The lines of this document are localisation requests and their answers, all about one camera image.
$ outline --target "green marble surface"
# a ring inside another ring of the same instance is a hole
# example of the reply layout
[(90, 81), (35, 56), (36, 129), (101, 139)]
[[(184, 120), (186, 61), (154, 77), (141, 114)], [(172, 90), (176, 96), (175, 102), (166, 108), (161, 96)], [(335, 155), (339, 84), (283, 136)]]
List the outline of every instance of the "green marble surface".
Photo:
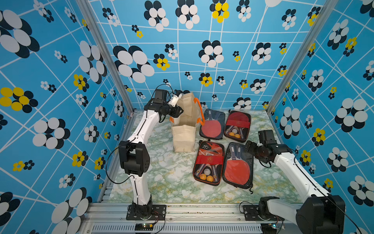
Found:
[[(258, 142), (258, 131), (274, 130), (265, 111), (246, 111), (252, 116), (248, 140)], [(133, 130), (140, 122), (142, 112), (138, 112)], [(148, 187), (154, 203), (239, 203), (249, 201), (257, 203), (261, 197), (277, 196), (291, 203), (300, 203), (300, 196), (284, 173), (275, 164), (271, 168), (260, 165), (254, 160), (253, 194), (248, 189), (236, 188), (221, 179), (218, 186), (211, 186), (196, 181), (192, 170), (196, 159), (200, 127), (196, 129), (196, 152), (175, 153), (170, 122), (166, 119), (157, 124), (148, 140), (147, 150), (151, 158), (151, 166), (147, 172)], [(212, 140), (223, 144), (225, 148), (230, 142), (228, 138)], [(116, 182), (128, 177), (119, 168)], [(120, 185), (114, 185), (109, 202), (131, 203), (133, 199), (130, 180)]]

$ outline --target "wire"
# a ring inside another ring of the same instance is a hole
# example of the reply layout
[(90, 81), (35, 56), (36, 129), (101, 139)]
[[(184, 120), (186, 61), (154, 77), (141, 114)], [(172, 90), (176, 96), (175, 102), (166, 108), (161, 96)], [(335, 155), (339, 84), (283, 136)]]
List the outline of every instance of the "wire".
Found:
[(252, 203), (250, 203), (249, 201), (242, 201), (242, 202), (239, 204), (239, 212), (242, 213), (242, 214), (244, 214), (244, 208), (243, 208), (243, 212), (241, 212), (241, 210), (240, 210), (240, 205), (241, 205), (243, 202), (246, 202), (246, 203), (251, 204), (252, 206), (255, 206), (255, 205), (253, 205)]
[[(263, 167), (265, 167), (265, 165), (264, 164), (262, 164), (262, 162), (261, 162), (261, 160), (259, 160), (259, 162), (260, 162), (260, 164), (263, 166)], [(270, 163), (270, 162), (268, 162), (269, 163), (269, 167), (266, 167), (266, 168), (271, 168), (272, 167), (272, 164)]]
[(171, 88), (171, 93), (174, 94), (174, 91), (173, 91), (173, 88), (171, 87), (171, 85), (168, 85), (168, 84), (160, 84), (159, 86), (157, 86), (157, 87), (154, 89), (153, 94), (152, 94), (152, 96), (151, 96), (151, 99), (150, 99), (148, 102), (151, 102), (152, 97), (153, 97), (154, 93), (156, 92), (156, 89), (157, 89), (158, 87), (160, 87), (161, 85), (167, 85), (167, 86), (169, 86), (169, 87)]
[(360, 234), (362, 234), (362, 232), (361, 232), (361, 230), (358, 228), (358, 226), (357, 226), (357, 224), (340, 208), (340, 207), (338, 207), (337, 206), (337, 204), (335, 204), (335, 202), (333, 201), (333, 200), (331, 200), (330, 198), (329, 198), (329, 194), (326, 196), (324, 193), (322, 193), (321, 192), (321, 190), (319, 190), (318, 188), (317, 188), (317, 186), (315, 185), (315, 184), (313, 184), (313, 182), (305, 175), (305, 173), (302, 171), (302, 169), (300, 169), (299, 168), (299, 166), (296, 164), (296, 156), (294, 157), (294, 164), (295, 164), (295, 166), (301, 171), (301, 173), (311, 182), (311, 184), (323, 195), (323, 196), (325, 196), (328, 200), (330, 200), (330, 202), (332, 202), (332, 204), (334, 204), (341, 212), (343, 212), (343, 214), (345, 215), (345, 216), (347, 216), (347, 218), (356, 226), (356, 228), (357, 228), (357, 230), (360, 232)]
[(164, 219), (164, 225), (162, 226), (162, 228), (158, 231), (158, 232), (156, 232), (155, 234), (157, 234), (157, 233), (159, 233), (164, 227), (165, 227), (165, 223), (166, 223), (166, 217), (165, 217), (165, 219)]
[(122, 184), (122, 183), (125, 183), (129, 178), (130, 178), (130, 176), (132, 176), (132, 177), (134, 177), (133, 175), (130, 175), (127, 179), (125, 179), (123, 182), (121, 182), (121, 183), (117, 183), (117, 182), (114, 182), (110, 177), (109, 177), (109, 175), (108, 175), (108, 164), (109, 164), (109, 158), (110, 158), (110, 156), (113, 154), (113, 152), (116, 150), (116, 149), (118, 149), (118, 148), (120, 148), (120, 147), (122, 147), (122, 146), (124, 146), (124, 145), (127, 145), (128, 143), (130, 143), (130, 142), (125, 142), (124, 144), (122, 144), (122, 145), (119, 145), (117, 148), (115, 148), (110, 154), (109, 154), (109, 156), (108, 156), (108, 158), (107, 158), (107, 163), (105, 164), (105, 173), (107, 174), (107, 177), (108, 177), (108, 179), (110, 180), (110, 182), (112, 182), (112, 183), (115, 183), (115, 184), (117, 184), (117, 185), (120, 185), (120, 184)]
[(282, 229), (282, 226), (283, 226), (283, 221), (284, 220), (282, 220), (282, 224), (280, 225), (280, 227), (279, 227), (279, 230), (278, 230), (278, 232), (277, 232), (277, 234), (281, 231), (281, 229)]

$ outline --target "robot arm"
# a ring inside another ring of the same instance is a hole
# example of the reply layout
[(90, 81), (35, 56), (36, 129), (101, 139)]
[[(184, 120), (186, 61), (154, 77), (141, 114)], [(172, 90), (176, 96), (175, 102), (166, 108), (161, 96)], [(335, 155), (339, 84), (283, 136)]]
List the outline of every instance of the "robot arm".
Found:
[(259, 131), (260, 143), (247, 141), (247, 151), (258, 160), (274, 162), (291, 181), (303, 201), (300, 207), (280, 200), (278, 197), (263, 197), (258, 204), (261, 218), (277, 215), (298, 225), (302, 233), (343, 233), (345, 203), (338, 196), (331, 196), (302, 167), (291, 149), (277, 144), (272, 130)]
[(155, 97), (144, 106), (143, 116), (134, 133), (126, 142), (121, 141), (119, 144), (120, 166), (131, 176), (133, 206), (139, 216), (148, 217), (152, 212), (152, 197), (148, 190), (146, 174), (150, 165), (146, 148), (148, 139), (163, 115), (162, 121), (166, 115), (178, 118), (183, 113), (183, 110), (176, 105), (181, 96), (182, 94), (175, 90), (172, 98), (167, 101), (167, 91), (156, 89)]

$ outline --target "canvas bag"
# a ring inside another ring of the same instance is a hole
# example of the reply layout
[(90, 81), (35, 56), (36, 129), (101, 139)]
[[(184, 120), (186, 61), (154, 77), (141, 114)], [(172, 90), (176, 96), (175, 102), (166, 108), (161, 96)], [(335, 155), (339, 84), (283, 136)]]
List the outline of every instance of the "canvas bag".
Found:
[(170, 117), (175, 152), (194, 152), (196, 127), (205, 124), (199, 99), (193, 93), (183, 94), (177, 105), (183, 109), (178, 118)]

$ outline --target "black circle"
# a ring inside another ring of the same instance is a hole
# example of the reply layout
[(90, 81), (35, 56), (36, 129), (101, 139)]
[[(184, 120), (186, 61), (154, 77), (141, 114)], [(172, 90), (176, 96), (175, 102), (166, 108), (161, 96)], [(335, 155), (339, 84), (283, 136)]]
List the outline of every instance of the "black circle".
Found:
[(0, 120), (0, 125), (5, 126), (7, 124), (8, 124), (8, 121), (6, 121), (5, 119)]

